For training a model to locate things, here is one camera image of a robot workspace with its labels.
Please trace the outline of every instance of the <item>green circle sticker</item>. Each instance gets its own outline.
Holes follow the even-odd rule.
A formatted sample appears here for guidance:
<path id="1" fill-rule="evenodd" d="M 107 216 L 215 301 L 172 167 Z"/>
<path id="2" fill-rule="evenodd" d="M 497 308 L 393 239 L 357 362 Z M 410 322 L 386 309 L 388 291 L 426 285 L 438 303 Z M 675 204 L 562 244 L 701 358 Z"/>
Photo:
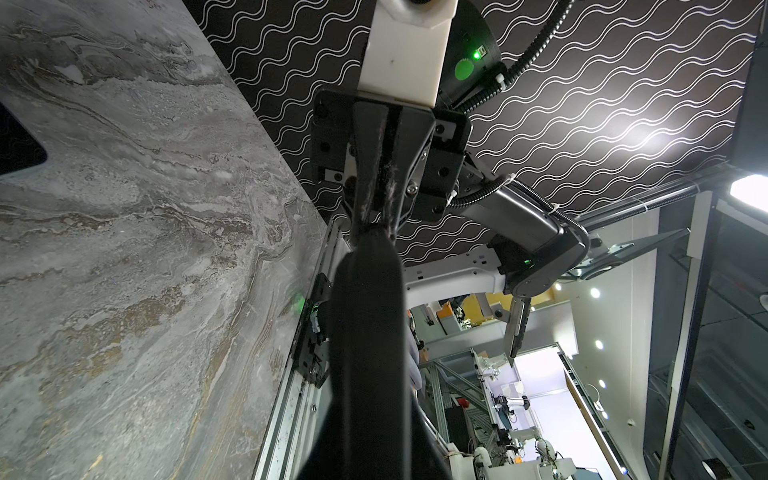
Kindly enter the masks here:
<path id="1" fill-rule="evenodd" d="M 462 58 L 456 64 L 456 68 L 453 69 L 453 74 L 456 75 L 456 80 L 466 80 L 472 71 L 475 70 L 475 64 L 469 58 Z"/>

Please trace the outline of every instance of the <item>wavy patterned wall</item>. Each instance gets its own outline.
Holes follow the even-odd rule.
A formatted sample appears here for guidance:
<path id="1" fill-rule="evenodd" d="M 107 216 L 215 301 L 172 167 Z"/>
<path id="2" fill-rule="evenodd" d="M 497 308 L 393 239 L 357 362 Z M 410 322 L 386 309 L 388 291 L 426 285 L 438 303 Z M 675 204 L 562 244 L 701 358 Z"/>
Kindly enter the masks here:
<path id="1" fill-rule="evenodd" d="M 311 102 L 355 87 L 371 0 L 186 0 L 245 98 L 325 218 L 340 187 L 306 179 Z M 475 0 L 510 65 L 554 1 Z M 583 212 L 725 160 L 762 15 L 760 0 L 579 1 L 508 95 L 473 115 L 470 149 Z M 448 216 L 411 222 L 406 263 L 463 253 L 492 235 Z"/>

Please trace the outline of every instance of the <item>screw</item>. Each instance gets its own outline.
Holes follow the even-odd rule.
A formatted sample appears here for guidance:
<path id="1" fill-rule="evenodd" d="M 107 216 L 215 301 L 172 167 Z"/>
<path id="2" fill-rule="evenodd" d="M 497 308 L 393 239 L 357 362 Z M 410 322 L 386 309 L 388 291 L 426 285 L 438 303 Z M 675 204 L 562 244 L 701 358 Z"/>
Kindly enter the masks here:
<path id="1" fill-rule="evenodd" d="M 408 183 L 408 187 L 406 187 L 406 195 L 413 197 L 418 191 L 419 185 L 416 185 L 416 182 L 411 180 L 410 183 Z"/>

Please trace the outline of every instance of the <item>ceiling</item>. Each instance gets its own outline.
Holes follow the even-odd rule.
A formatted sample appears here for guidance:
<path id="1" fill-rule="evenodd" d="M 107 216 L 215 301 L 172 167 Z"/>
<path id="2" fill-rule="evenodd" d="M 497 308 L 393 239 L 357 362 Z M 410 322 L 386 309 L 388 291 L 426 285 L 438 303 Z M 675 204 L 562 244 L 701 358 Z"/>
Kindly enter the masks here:
<path id="1" fill-rule="evenodd" d="M 326 218 L 340 187 L 307 180 L 312 98 L 354 88 L 373 2 L 185 0 L 244 97 Z M 510 65 L 554 0 L 474 0 Z M 579 1 L 508 95 L 473 115 L 470 150 L 584 212 L 725 159 L 760 22 L 760 0 Z M 447 216 L 409 223 L 406 264 L 489 240 Z"/>
<path id="2" fill-rule="evenodd" d="M 652 210 L 600 229 L 607 245 L 658 233 L 659 212 Z M 653 319 L 656 252 L 587 282 L 563 285 L 571 301 L 578 355 L 571 363 L 583 382 L 600 392 L 609 418 L 606 426 L 638 479 L 648 478 L 643 460 L 650 329 Z M 598 298 L 591 295 L 595 288 Z M 598 349 L 600 340 L 604 348 Z M 601 388 L 600 380 L 606 388 Z M 595 389 L 584 389 L 597 400 Z M 627 421 L 634 420 L 634 426 Z"/>

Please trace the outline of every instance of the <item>recessed ceiling light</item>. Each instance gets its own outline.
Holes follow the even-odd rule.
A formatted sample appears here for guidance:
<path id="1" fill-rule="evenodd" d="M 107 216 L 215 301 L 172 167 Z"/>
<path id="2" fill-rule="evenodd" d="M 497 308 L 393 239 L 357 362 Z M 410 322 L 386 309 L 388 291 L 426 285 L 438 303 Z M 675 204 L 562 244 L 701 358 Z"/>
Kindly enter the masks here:
<path id="1" fill-rule="evenodd" d="M 768 177 L 750 175 L 730 185 L 731 197 L 738 198 L 751 207 L 768 212 Z"/>

